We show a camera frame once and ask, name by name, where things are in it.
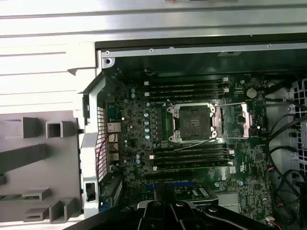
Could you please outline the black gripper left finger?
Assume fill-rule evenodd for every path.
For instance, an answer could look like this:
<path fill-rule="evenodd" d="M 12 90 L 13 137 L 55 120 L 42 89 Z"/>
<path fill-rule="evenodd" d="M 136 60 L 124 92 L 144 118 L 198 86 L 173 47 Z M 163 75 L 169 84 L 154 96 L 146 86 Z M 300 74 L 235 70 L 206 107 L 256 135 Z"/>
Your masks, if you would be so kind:
<path fill-rule="evenodd" d="M 84 230 L 167 230 L 170 229 L 170 205 L 143 201 L 134 210 L 116 206 L 83 220 Z"/>

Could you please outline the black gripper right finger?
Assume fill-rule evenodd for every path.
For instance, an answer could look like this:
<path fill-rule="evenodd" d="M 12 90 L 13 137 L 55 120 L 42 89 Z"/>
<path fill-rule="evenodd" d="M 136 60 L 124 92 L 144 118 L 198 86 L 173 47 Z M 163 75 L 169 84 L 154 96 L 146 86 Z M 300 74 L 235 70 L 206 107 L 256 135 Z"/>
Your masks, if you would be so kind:
<path fill-rule="evenodd" d="M 178 225 L 183 230 L 274 230 L 274 224 L 261 223 L 225 207 L 206 206 L 199 211 L 191 202 L 171 205 Z"/>

